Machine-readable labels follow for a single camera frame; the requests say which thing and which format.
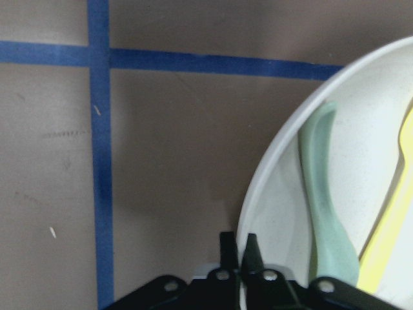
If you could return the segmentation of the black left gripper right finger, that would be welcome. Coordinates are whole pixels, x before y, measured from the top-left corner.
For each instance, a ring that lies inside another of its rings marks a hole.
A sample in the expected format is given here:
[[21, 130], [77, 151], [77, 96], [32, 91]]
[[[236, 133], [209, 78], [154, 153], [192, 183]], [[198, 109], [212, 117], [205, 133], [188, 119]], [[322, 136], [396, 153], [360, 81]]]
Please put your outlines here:
[[241, 274], [257, 274], [264, 269], [257, 235], [249, 233], [241, 262]]

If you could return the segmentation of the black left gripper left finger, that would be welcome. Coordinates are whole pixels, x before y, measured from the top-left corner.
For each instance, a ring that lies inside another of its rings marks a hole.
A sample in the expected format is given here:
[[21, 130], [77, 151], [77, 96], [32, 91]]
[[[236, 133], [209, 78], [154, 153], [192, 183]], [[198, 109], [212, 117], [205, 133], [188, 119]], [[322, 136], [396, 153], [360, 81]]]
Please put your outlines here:
[[239, 269], [237, 243], [234, 232], [219, 234], [220, 266], [224, 269]]

